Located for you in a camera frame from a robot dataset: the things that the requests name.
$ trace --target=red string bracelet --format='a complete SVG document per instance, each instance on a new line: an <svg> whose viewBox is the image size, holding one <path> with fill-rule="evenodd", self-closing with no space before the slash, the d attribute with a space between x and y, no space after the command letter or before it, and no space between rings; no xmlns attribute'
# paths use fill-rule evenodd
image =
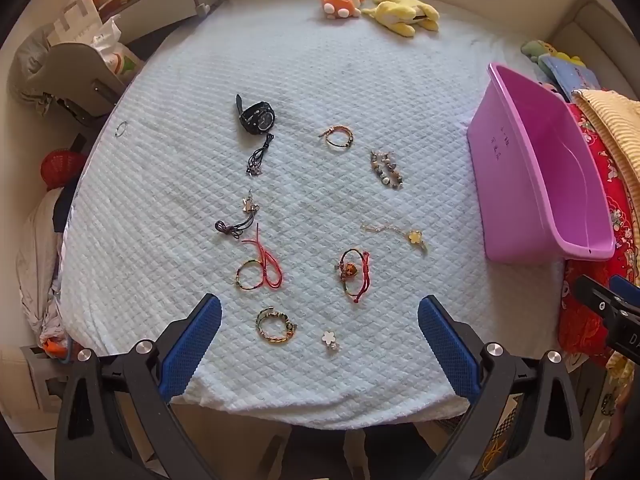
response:
<svg viewBox="0 0 640 480"><path fill-rule="evenodd" d="M264 246L260 243L260 231L259 231L259 224L255 225L255 240L242 240L242 243L249 243L249 244L255 244L258 247L258 253L260 254L260 259L259 260L247 260L244 264L242 264L238 270L236 270L236 285L239 286L240 288L242 288L243 290L254 290L254 288L258 288L260 286L263 286L264 283L266 282L267 285L269 285L271 288L280 288L280 285L282 284L282 271L280 270L280 266L278 264L278 262L276 261L276 259L271 255L271 253L269 251L267 251L267 249L264 248ZM260 283L258 283L258 285L255 286L242 286L240 283L240 271L247 265L250 263L256 263L258 265L260 265L262 267L262 281ZM267 267L271 265L275 268L277 274L278 274L278 279L276 280L276 282L272 282L269 278L269 275L267 273Z"/></svg>
<svg viewBox="0 0 640 480"><path fill-rule="evenodd" d="M347 290L347 280L358 273L358 268L355 266L355 264L344 262L346 255L351 253L352 251L358 253L358 256L362 260L362 287L357 294L352 294ZM358 303L362 295L369 289L370 285L369 253L367 253L367 251L361 253L358 249L349 249L347 251L344 251L342 257L340 258L340 263L336 266L336 268L340 270L340 281L342 282L342 288L344 289L345 294L353 298L353 303Z"/></svg>

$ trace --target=metal bolt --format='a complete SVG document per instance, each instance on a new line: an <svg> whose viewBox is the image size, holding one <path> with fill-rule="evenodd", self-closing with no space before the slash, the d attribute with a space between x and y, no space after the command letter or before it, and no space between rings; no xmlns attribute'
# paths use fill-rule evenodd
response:
<svg viewBox="0 0 640 480"><path fill-rule="evenodd" d="M555 350L552 350L546 356L552 363L559 363L560 361L562 361L562 356Z"/></svg>
<svg viewBox="0 0 640 480"><path fill-rule="evenodd" d="M504 352L504 348L498 345L498 343L489 343L486 346L486 351L489 352L489 354L498 357L499 355L502 355L502 352Z"/></svg>
<svg viewBox="0 0 640 480"><path fill-rule="evenodd" d="M154 347L154 344L149 340L140 341L136 345L136 352L139 354L148 354L151 352L151 349Z"/></svg>
<svg viewBox="0 0 640 480"><path fill-rule="evenodd" d="M85 348L78 352L78 361L88 361L91 357L91 350Z"/></svg>

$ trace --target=purple plastic container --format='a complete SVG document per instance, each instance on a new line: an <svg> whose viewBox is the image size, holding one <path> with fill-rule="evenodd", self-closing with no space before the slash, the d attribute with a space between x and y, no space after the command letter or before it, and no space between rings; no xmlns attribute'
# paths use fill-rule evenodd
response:
<svg viewBox="0 0 640 480"><path fill-rule="evenodd" d="M501 263L608 260L614 236L596 165L566 105L505 66L466 132L484 250Z"/></svg>

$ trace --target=gray upholstered headboard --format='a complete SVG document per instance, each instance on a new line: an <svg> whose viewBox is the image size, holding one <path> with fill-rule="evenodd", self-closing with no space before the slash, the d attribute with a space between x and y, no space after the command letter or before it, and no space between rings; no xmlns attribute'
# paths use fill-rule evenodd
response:
<svg viewBox="0 0 640 480"><path fill-rule="evenodd" d="M548 42L569 56L580 56L603 88L638 100L640 44L596 0L577 0Z"/></svg>

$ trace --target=mattress cover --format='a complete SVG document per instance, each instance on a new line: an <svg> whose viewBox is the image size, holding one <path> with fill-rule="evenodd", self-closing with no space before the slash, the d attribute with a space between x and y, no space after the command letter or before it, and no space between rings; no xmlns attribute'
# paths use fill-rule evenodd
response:
<svg viewBox="0 0 640 480"><path fill-rule="evenodd" d="M465 135L489 62L533 78L524 38L432 4L441 31L410 40L365 16L327 20L316 0L228 0L168 37L105 124L72 205L60 309L73 338L125 352L212 292L222 325L174 400L323 429L465 411L418 328L428 294L514 354L555 348L562 265L485 259ZM246 163L263 138L242 129L236 93L276 113L256 177ZM350 149L319 139L334 124L354 131ZM396 154L403 189L380 182L370 150ZM278 290L239 290L255 248L214 229L244 220L250 189ZM420 229L430 250L363 223ZM334 268L351 247L370 253L359 304ZM286 344L255 330L271 305L298 325Z"/></svg>

